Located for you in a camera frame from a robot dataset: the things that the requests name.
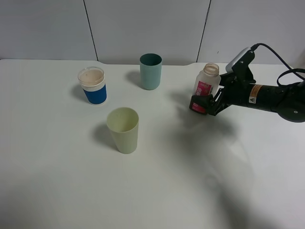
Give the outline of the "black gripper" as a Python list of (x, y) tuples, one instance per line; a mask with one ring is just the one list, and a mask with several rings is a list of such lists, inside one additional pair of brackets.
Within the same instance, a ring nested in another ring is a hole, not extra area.
[(238, 106), (245, 104), (243, 97), (250, 84), (256, 83), (250, 68), (233, 73), (221, 74), (220, 88), (216, 95), (193, 95), (189, 104), (189, 109), (207, 115), (213, 103), (213, 114), (217, 115), (227, 107), (237, 102)]

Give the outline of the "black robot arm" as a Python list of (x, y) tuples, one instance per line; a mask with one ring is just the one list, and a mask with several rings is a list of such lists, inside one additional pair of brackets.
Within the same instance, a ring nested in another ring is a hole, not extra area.
[(198, 113), (217, 115), (231, 105), (277, 113), (283, 119), (302, 123), (305, 121), (305, 83), (269, 86), (256, 84), (249, 68), (220, 75), (220, 88), (216, 95), (193, 95), (193, 104), (203, 108)]

